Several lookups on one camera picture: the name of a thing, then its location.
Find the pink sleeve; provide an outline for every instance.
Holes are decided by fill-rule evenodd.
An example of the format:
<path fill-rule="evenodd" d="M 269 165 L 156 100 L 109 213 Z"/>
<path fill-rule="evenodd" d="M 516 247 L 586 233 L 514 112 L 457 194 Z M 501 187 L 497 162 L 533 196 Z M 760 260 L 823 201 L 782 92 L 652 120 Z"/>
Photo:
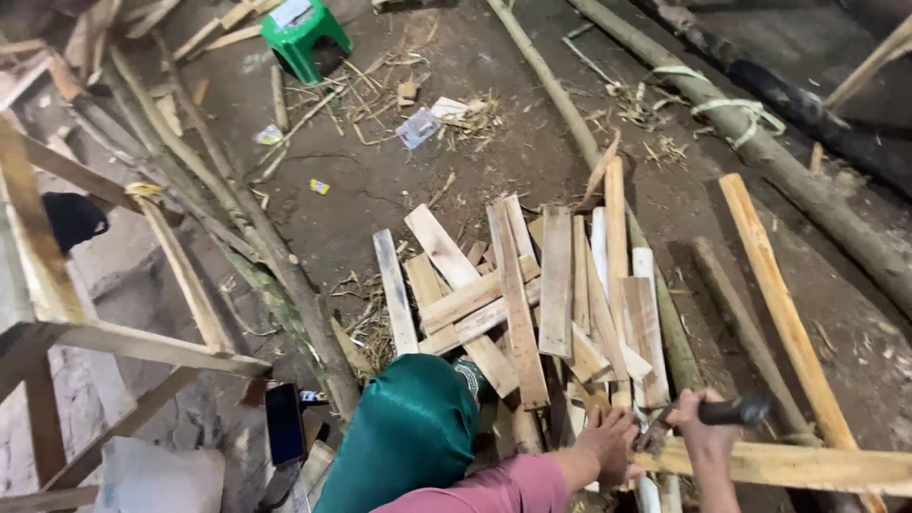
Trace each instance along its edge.
<path fill-rule="evenodd" d="M 519 455 L 447 488 L 410 492 L 373 513 L 564 513 L 564 477 L 546 455 Z"/>

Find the person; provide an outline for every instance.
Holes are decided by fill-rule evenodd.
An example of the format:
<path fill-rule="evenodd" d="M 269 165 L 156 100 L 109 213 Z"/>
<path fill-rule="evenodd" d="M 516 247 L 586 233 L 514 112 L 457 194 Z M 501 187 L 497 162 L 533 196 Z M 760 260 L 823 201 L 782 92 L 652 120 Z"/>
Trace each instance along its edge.
<path fill-rule="evenodd" d="M 472 462 L 484 385 L 477 366 L 427 354 L 403 355 L 374 378 L 328 470 L 315 513 L 561 513 L 567 499 L 598 481 L 618 486 L 642 474 L 629 463 L 636 416 L 619 408 L 587 414 L 575 443 L 544 455 L 518 455 L 465 477 Z M 700 422 L 712 389 L 684 390 L 668 417 L 684 437 L 703 513 L 738 513 L 729 479 L 741 429 Z"/>

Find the green plastic stool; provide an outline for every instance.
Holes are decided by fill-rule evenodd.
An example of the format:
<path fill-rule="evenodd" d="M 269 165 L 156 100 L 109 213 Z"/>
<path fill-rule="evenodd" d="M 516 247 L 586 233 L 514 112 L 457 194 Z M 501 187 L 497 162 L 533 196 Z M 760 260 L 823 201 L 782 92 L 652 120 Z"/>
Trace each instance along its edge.
<path fill-rule="evenodd" d="M 282 68 L 306 84 L 323 79 L 313 58 L 320 37 L 333 39 L 347 54 L 352 50 L 342 26 L 319 0 L 285 0 L 263 20 L 260 35 Z"/>

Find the phone screen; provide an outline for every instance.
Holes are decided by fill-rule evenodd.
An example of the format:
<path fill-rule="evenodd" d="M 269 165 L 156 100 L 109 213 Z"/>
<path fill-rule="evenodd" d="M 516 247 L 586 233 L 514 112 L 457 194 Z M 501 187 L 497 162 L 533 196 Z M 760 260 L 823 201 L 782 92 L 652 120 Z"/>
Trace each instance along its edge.
<path fill-rule="evenodd" d="M 283 383 L 266 392 L 266 432 L 274 466 L 306 453 L 299 401 L 294 383 Z"/>

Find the hand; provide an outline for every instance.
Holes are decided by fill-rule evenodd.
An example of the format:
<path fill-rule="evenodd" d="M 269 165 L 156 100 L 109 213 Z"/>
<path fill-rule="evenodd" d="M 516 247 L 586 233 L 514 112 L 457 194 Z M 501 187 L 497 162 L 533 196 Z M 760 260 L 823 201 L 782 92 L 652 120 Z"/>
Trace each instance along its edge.
<path fill-rule="evenodd" d="M 630 465 L 627 455 L 639 433 L 636 416 L 629 410 L 614 408 L 607 416 L 595 407 L 588 415 L 586 428 L 576 438 L 574 449 L 591 455 L 598 463 L 598 482 L 616 487 L 642 476 L 643 469 Z"/>
<path fill-rule="evenodd" d="M 676 426 L 684 436 L 684 445 L 694 466 L 728 468 L 731 449 L 743 430 L 733 425 L 705 425 L 697 414 L 700 403 L 722 401 L 722 396 L 711 388 L 699 392 L 686 388 L 681 392 L 678 409 L 668 415 L 668 423 Z"/>

